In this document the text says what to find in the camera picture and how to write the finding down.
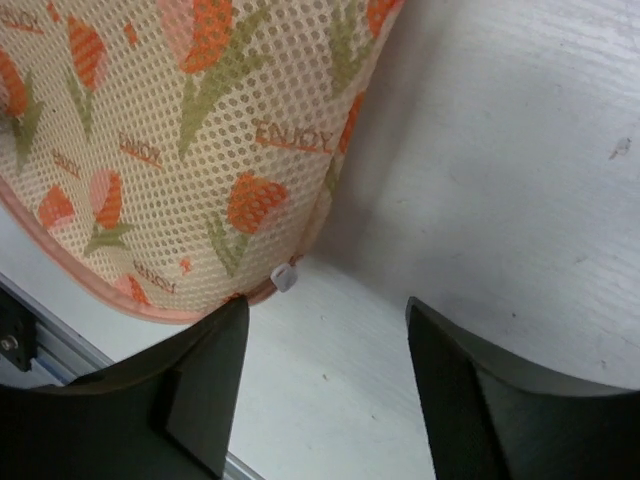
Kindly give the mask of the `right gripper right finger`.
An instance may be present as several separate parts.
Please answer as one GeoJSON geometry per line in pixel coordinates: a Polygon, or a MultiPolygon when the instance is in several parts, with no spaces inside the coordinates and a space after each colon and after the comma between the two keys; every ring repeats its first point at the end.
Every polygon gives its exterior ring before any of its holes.
{"type": "Polygon", "coordinates": [[[406,323],[437,478],[638,478],[638,391],[529,361],[416,297],[406,323]]]}

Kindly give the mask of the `floral mesh laundry bag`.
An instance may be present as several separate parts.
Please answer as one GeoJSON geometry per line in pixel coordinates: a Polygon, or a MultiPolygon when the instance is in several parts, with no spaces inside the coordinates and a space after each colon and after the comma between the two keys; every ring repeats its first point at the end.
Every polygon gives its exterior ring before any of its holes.
{"type": "Polygon", "coordinates": [[[398,1],[5,1],[1,204],[78,283],[186,324],[318,236],[398,1]]]}

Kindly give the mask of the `white zipper pull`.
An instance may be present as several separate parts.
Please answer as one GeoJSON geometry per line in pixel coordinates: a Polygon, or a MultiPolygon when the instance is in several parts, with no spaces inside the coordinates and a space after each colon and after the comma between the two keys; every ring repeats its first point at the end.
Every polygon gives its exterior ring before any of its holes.
{"type": "Polygon", "coordinates": [[[296,284],[298,273],[293,265],[283,263],[271,272],[270,280],[277,291],[285,293],[296,284]]]}

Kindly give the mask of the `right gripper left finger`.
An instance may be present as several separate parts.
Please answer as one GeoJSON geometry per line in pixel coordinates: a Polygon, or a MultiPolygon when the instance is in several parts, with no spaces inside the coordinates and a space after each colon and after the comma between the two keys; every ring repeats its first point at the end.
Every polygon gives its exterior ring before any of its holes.
{"type": "Polygon", "coordinates": [[[222,478],[248,327],[238,297],[64,387],[2,387],[2,478],[222,478]]]}

